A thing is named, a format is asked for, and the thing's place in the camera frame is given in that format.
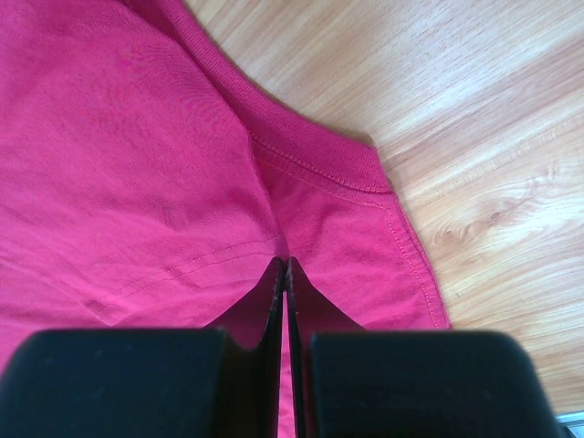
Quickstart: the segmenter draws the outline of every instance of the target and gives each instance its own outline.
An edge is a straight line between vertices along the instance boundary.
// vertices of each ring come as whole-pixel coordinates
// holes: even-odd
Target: pink shirt
[[[367,328],[449,327],[376,151],[258,91],[180,0],[9,2],[0,66],[0,368],[40,329],[202,326],[273,256]]]

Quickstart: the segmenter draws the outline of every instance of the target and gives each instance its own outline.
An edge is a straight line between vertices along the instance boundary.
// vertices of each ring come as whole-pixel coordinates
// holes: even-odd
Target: wood grain
[[[584,409],[584,2],[187,3],[267,92],[371,138],[455,326]]]

